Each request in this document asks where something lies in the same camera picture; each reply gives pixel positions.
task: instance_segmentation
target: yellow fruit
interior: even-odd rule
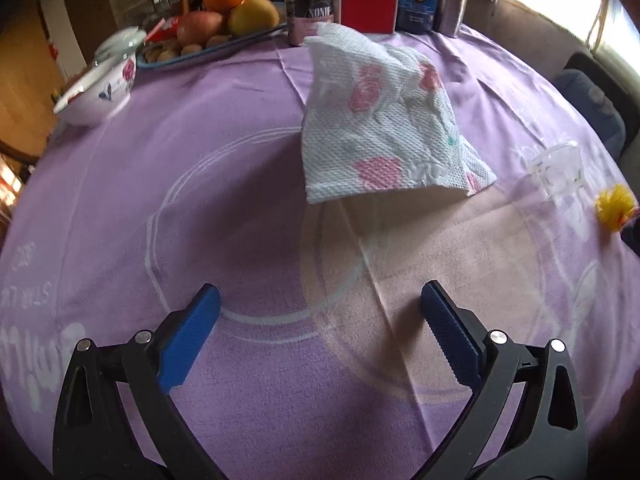
[[[280,23],[280,14],[269,0],[245,0],[229,15],[228,28],[234,36],[248,36]]]

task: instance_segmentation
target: metal screw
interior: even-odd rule
[[[91,347],[91,340],[90,339],[81,339],[80,341],[78,341],[78,344],[76,345],[76,349],[79,352],[85,352],[90,347]]]
[[[553,348],[556,352],[564,352],[564,343],[559,339],[553,339],[551,342],[551,348]]]
[[[141,330],[136,334],[136,343],[143,345],[149,341],[151,341],[151,332],[149,330]]]
[[[497,345],[504,345],[507,342],[507,335],[504,332],[500,332],[499,330],[493,330],[489,337],[491,341],[496,343]]]

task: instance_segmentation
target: clear plastic cup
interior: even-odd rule
[[[548,198],[575,193],[586,184],[580,148],[574,141],[556,144],[540,153],[529,164],[529,171]]]

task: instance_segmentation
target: kiwi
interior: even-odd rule
[[[159,48],[161,52],[164,49],[164,47],[162,46],[162,43],[147,43],[142,48],[142,54],[146,54],[147,52],[151,52],[152,50],[155,50],[156,48]]]
[[[155,63],[158,61],[158,57],[162,54],[162,46],[157,46],[151,50],[145,52],[145,59],[147,63]]]
[[[178,53],[175,50],[163,50],[156,61],[169,61],[175,57],[178,57]]]
[[[202,47],[198,44],[187,45],[180,53],[181,56],[186,56],[187,54],[193,54],[194,52],[199,52],[202,50]]]
[[[231,36],[212,36],[207,41],[206,48],[211,48],[212,46],[218,46],[220,44],[226,43],[231,39]]]
[[[178,52],[180,52],[180,49],[182,48],[182,45],[178,41],[178,38],[171,38],[170,40],[164,40],[162,44],[164,45],[165,50],[177,50]]]

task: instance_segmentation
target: bowl lid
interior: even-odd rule
[[[103,62],[108,57],[116,54],[130,54],[142,45],[146,38],[146,32],[139,27],[127,27],[111,34],[104,40],[94,53],[94,60]]]

